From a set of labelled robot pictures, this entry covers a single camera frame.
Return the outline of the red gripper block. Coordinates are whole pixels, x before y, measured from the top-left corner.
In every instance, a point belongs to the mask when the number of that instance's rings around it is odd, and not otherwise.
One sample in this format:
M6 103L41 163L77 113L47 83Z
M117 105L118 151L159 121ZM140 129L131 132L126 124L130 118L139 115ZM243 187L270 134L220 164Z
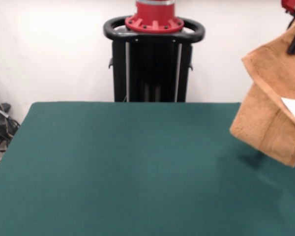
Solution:
M287 13L292 14L292 20L290 21L288 28L290 28L295 22L295 0L281 0L281 6ZM295 37L287 49L288 55L295 55Z

